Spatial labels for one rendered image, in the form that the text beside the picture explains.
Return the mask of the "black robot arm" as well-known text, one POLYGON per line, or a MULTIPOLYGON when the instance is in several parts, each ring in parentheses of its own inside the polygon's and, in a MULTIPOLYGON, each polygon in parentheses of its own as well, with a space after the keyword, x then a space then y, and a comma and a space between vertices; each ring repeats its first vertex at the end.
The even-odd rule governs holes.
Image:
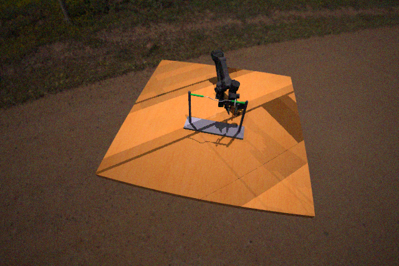
POLYGON ((211 56, 216 64, 216 73, 218 78, 218 82, 216 84, 216 87, 214 88, 214 91, 216 92, 215 99, 223 100, 224 92, 229 89, 228 95, 230 95, 228 100, 236 99, 237 101, 237 98, 239 98, 239 93, 236 94, 236 91, 239 89, 240 82, 235 79, 232 80, 229 77, 224 53, 221 50, 214 50, 212 51, 211 56))

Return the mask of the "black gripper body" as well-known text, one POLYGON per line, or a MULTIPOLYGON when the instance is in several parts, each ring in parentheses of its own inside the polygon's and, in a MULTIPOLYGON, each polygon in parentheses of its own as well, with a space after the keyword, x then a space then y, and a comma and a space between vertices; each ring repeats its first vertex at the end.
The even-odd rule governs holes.
MULTIPOLYGON (((223 101, 223 100, 219 100, 219 101, 223 101)), ((229 103, 229 105, 231 105, 231 106, 234 106, 234 102, 231 102, 231 101, 228 101, 228 102, 218 102, 218 107, 224 107, 224 104, 225 103, 229 103)), ((244 109, 244 104, 241 104, 241 103, 236 103, 236 104, 240 104, 240 109, 244 109)))

